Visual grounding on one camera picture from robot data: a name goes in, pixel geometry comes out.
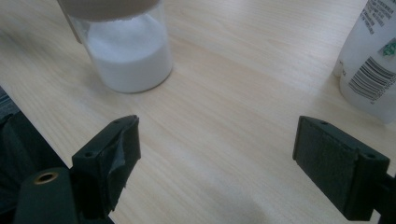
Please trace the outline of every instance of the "screw hole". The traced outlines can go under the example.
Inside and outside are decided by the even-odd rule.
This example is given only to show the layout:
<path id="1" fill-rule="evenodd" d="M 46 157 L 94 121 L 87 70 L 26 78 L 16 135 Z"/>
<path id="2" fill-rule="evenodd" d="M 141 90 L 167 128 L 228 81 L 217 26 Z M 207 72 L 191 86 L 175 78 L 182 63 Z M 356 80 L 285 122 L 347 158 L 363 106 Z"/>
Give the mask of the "screw hole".
<path id="1" fill-rule="evenodd" d="M 93 156 L 93 152 L 86 152 L 84 154 L 85 157 L 92 157 Z"/>
<path id="2" fill-rule="evenodd" d="M 44 173 L 35 179 L 36 185 L 47 184 L 58 177 L 58 173 L 50 172 Z"/>
<path id="3" fill-rule="evenodd" d="M 371 153 L 367 153 L 366 156 L 370 159 L 375 159 L 375 155 L 371 154 Z"/>

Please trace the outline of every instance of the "barcode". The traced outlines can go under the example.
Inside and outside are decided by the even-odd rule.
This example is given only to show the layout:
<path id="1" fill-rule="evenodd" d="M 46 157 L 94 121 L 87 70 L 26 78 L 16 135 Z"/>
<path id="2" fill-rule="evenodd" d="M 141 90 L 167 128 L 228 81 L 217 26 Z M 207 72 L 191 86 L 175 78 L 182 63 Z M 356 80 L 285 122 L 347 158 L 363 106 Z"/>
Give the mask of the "barcode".
<path id="1" fill-rule="evenodd" d="M 396 73 L 385 69 L 370 57 L 349 81 L 348 86 L 373 102 L 378 100 L 395 80 Z"/>

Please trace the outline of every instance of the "wooden table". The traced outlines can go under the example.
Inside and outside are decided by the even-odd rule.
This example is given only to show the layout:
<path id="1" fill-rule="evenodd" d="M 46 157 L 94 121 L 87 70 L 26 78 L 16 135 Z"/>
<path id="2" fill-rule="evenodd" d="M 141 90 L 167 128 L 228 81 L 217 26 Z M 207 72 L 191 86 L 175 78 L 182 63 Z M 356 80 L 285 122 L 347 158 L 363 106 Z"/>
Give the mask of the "wooden table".
<path id="1" fill-rule="evenodd" d="M 306 115 L 396 160 L 396 123 L 348 104 L 331 75 L 365 3 L 164 0 L 173 72 L 122 94 L 102 84 L 56 1 L 2 0 L 0 85 L 69 166 L 111 120 L 140 118 L 118 223 L 350 223 L 291 155 Z"/>

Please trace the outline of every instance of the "transparent container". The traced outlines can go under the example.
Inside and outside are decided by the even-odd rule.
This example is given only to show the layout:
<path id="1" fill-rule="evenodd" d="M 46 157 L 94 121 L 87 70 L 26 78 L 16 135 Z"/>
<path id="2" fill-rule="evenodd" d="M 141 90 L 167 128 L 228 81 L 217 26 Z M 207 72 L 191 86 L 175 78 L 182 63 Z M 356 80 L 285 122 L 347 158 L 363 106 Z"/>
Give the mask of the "transparent container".
<path id="1" fill-rule="evenodd" d="M 172 57 L 161 0 L 59 2 L 110 89 L 146 91 L 169 76 Z"/>

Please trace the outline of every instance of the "white bottle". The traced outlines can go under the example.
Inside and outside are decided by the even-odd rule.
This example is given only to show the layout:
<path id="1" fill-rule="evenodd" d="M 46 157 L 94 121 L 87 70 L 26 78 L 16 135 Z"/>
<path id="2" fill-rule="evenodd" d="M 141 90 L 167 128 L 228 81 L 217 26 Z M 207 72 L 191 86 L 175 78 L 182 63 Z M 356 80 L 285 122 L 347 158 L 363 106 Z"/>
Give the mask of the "white bottle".
<path id="1" fill-rule="evenodd" d="M 396 1 L 367 2 L 333 73 L 352 105 L 385 123 L 396 119 Z"/>

